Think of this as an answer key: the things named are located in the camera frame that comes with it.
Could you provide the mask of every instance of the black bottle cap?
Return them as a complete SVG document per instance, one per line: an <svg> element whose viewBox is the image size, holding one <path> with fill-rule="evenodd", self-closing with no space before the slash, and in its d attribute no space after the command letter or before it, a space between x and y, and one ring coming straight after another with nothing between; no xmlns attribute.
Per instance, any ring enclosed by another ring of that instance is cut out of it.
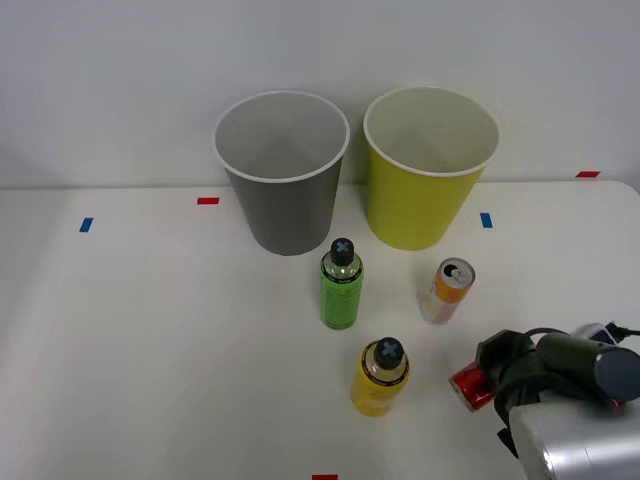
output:
<svg viewBox="0 0 640 480"><path fill-rule="evenodd" d="M400 365L404 357L402 344L392 337L385 337L378 340L376 349L373 351L373 358L381 368L393 370Z"/></svg>
<svg viewBox="0 0 640 480"><path fill-rule="evenodd" d="M353 242L348 238L338 238L331 244L331 261L340 267L353 262Z"/></svg>

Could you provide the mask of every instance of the gray paper cup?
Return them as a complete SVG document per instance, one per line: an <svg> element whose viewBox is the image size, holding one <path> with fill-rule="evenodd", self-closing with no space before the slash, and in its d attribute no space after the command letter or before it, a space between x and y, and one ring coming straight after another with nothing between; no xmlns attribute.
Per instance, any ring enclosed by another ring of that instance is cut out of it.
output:
<svg viewBox="0 0 640 480"><path fill-rule="evenodd" d="M326 238L348 144L338 107L287 90L233 105L213 137L253 236L279 255L308 252Z"/></svg>

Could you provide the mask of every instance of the cup rim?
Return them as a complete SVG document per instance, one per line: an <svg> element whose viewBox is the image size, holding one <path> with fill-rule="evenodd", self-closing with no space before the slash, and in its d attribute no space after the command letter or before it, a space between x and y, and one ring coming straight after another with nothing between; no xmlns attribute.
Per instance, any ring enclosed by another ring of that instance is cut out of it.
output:
<svg viewBox="0 0 640 480"><path fill-rule="evenodd" d="M400 93L400 92L403 92L403 91L406 91L406 90L427 90L427 89L442 90L442 91L453 93L455 95L458 95L458 96L461 96L463 98L466 98L470 102L476 104L476 106L479 107L480 110L482 110L491 119L491 121L493 122L493 124L494 124L494 126L496 128L496 132L497 132L498 138L497 138L497 141L496 141L496 147L493 150L493 153L491 153L491 155L489 155L489 158L487 158L484 162L476 165L475 167L468 168L466 170L460 170L460 171L457 171L457 172L429 172L427 170L420 170L420 169L417 169L417 168L408 167L407 165L404 165L404 164L398 162L397 160L394 160L389 155L384 153L380 149L380 147L378 147L378 145L376 145L376 143L371 138L371 134L369 133L369 117L371 115L371 112L375 108L375 106L379 102L384 100L385 98L388 98L388 97L390 97L392 95L395 95L397 93ZM477 100L469 98L467 95L463 94L462 92L456 91L455 89L452 89L452 88L449 88L449 87L442 87L442 86L439 86L439 85L422 85L422 84L405 85L405 86L402 86L402 87L394 88L393 90L389 90L388 92L380 95L373 102L371 102L371 104L367 108L367 112L364 114L364 135L365 135L369 145L371 145L371 148L373 148L375 150L375 152L378 155L380 155L383 159L385 159L387 162L391 163L392 165L395 165L396 167L398 167L398 168L400 168L400 169L402 169L402 170L404 170L406 172L415 173L417 175L422 175L423 177L463 177L465 175L469 175L471 173L477 172L478 170L482 170L483 168L485 168L487 166L487 164L493 158L496 157L496 152L498 151L498 148L501 145L499 124L496 121L496 117L490 112L490 110L487 107L485 107L483 104L481 104Z"/></svg>
<svg viewBox="0 0 640 480"><path fill-rule="evenodd" d="M229 165L224 160L224 158L222 158L222 155L220 154L220 152L218 151L218 147L216 146L216 133L218 132L218 127L220 126L222 121L225 119L225 117L232 110L236 109L237 107L239 107L240 105L242 105L244 103L250 102L250 101L255 100L256 98L259 98L259 97L265 97L267 95L280 95L280 94L299 95L299 96L309 97L309 98L313 98L315 100L319 100L322 103L328 105L331 109L333 109L338 114L338 116L340 117L340 119L344 123L344 128L345 128L344 143L343 143L342 147L340 148L340 150L338 151L338 154L330 162L325 163L322 167L320 167L320 168L318 168L316 170L313 170L313 171L311 171L309 173L305 173L304 175L298 175L296 177L286 177L286 178L256 177L254 175L249 175L248 173L241 172L240 170L238 170L238 169L232 167L231 165ZM284 89L284 90L270 90L268 92L258 93L257 95L251 95L250 97L243 98L242 100L234 103L229 108L227 108L222 113L222 115L220 115L220 117L218 118L218 121L216 122L216 126L213 129L212 144L213 144L213 151L215 152L216 156L218 157L218 160L220 161L220 163L222 163L222 166L224 168L226 168L228 171L230 171L231 173L233 173L234 175L242 177L242 178L244 178L246 180L251 180L253 182L259 182L259 183L293 183L293 182L299 182L301 180L306 180L306 179L311 178L311 177L315 177L315 176L321 174L322 172L324 172L326 170L329 170L332 166L334 166L343 157L344 152L347 150L347 147L349 146L349 141L350 140L351 140L351 129L349 128L349 122L347 121L347 117L342 112L342 110L340 110L333 102L330 102L326 98L323 98L320 95L316 95L315 93L303 92L301 90Z"/></svg>

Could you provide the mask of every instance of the yellow paper cup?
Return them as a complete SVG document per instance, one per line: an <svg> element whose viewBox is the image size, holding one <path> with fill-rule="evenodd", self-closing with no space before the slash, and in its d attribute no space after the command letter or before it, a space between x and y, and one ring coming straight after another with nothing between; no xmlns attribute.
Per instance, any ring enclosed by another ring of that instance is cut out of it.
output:
<svg viewBox="0 0 640 480"><path fill-rule="evenodd" d="M369 226L403 250L442 238L498 147L492 116L469 98L435 87L403 87L364 117L369 142Z"/></svg>

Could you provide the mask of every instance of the table surface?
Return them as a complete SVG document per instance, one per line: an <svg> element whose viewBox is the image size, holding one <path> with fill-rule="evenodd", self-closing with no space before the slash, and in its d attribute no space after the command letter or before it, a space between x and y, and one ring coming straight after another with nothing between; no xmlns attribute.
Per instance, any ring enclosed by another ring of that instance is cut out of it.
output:
<svg viewBox="0 0 640 480"><path fill-rule="evenodd" d="M438 245L404 252L369 230L364 195L342 187L322 246L279 257L230 188L0 192L0 478L524 478L493 408L468 413L447 378L502 328L640 327L640 197L606 181L478 184ZM319 262L339 236L365 280L358 321L337 332L319 319ZM416 291L447 256L478 277L430 325ZM371 419L349 388L383 336L412 373Z"/></svg>

